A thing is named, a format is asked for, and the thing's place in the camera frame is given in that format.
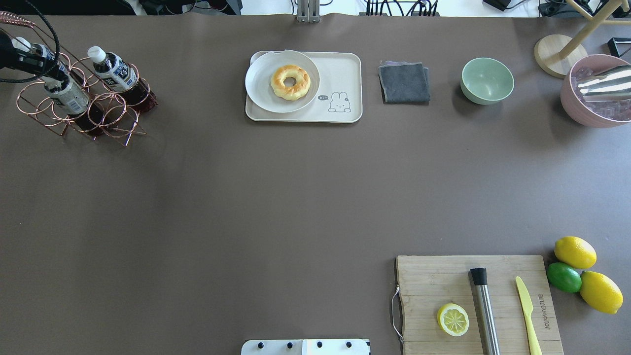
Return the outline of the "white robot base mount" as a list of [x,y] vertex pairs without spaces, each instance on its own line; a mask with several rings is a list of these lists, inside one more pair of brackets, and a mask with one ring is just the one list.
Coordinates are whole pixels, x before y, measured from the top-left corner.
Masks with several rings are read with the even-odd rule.
[[242,355],[370,355],[365,339],[274,339],[245,341]]

